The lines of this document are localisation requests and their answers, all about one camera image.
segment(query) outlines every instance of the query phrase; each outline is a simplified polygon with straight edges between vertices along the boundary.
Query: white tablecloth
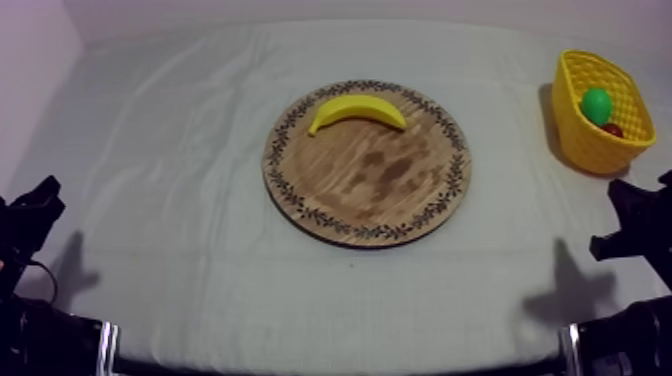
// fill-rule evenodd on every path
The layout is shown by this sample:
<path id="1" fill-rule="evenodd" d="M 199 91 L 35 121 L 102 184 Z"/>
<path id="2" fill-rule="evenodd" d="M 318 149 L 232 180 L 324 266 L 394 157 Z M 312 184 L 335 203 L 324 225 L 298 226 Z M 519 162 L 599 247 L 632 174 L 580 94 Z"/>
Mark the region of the white tablecloth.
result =
<path id="1" fill-rule="evenodd" d="M 538 359 L 557 351 L 558 327 L 666 292 L 642 259 L 597 263 L 588 252 L 591 235 L 618 225 L 608 180 L 549 150 L 548 84 L 567 48 L 637 80 L 659 141 L 625 179 L 657 188 L 672 167 L 668 61 L 466 25 L 316 21 L 89 48 L 12 192 L 48 174 L 63 183 L 68 209 L 38 259 L 61 270 L 64 309 L 122 327 L 127 357 L 322 374 Z M 321 243 L 264 188 L 276 118 L 347 79 L 419 90 L 467 138 L 466 199 L 415 243 L 369 253 Z"/>

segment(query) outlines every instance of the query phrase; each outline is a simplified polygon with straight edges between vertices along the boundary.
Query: round wooden tray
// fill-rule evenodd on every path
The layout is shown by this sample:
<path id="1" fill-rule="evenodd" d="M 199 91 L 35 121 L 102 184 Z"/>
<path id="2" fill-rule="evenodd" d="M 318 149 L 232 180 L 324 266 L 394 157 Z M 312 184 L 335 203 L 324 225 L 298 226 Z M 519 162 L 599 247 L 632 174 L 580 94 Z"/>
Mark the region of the round wooden tray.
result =
<path id="1" fill-rule="evenodd" d="M 345 119 L 308 136 L 317 109 L 344 94 L 390 101 L 408 127 Z M 424 95 L 379 81 L 340 82 L 297 100 L 264 153 L 264 180 L 285 216 L 322 240 L 353 247 L 398 245 L 434 230 L 460 204 L 471 176 L 453 118 Z"/>

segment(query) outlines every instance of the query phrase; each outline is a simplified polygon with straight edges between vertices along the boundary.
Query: toy banana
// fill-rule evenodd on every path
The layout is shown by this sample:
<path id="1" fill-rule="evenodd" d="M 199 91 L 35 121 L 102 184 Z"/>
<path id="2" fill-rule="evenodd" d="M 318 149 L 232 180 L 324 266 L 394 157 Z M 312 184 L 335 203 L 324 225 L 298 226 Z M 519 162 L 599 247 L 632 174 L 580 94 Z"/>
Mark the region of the toy banana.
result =
<path id="1" fill-rule="evenodd" d="M 342 95 L 320 106 L 308 134 L 315 136 L 321 127 L 351 117 L 372 119 L 402 130 L 406 128 L 404 115 L 392 103 L 371 95 Z"/>

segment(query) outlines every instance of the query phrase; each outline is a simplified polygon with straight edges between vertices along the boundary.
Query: green egg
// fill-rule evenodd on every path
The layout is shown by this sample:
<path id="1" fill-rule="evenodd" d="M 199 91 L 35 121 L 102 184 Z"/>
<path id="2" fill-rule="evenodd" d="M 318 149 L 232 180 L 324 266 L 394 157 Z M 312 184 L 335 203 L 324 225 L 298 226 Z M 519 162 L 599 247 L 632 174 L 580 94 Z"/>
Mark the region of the green egg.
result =
<path id="1" fill-rule="evenodd" d="M 609 120 L 612 107 L 611 98 L 604 89 L 592 88 L 583 94 L 581 112 L 595 125 L 602 126 Z"/>

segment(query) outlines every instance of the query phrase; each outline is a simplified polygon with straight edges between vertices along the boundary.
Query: yellow basket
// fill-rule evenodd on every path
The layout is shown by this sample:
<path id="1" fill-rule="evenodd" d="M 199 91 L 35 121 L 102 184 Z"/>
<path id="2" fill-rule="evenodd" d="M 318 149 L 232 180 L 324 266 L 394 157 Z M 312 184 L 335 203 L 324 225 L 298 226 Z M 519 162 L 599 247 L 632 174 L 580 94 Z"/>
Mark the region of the yellow basket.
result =
<path id="1" fill-rule="evenodd" d="M 609 122 L 621 127 L 624 138 L 601 130 L 583 115 L 579 102 L 590 88 L 609 93 L 613 102 Z M 617 172 L 656 142 L 656 131 L 635 82 L 600 56 L 564 51 L 558 61 L 552 96 L 560 148 L 584 170 L 596 174 Z"/>

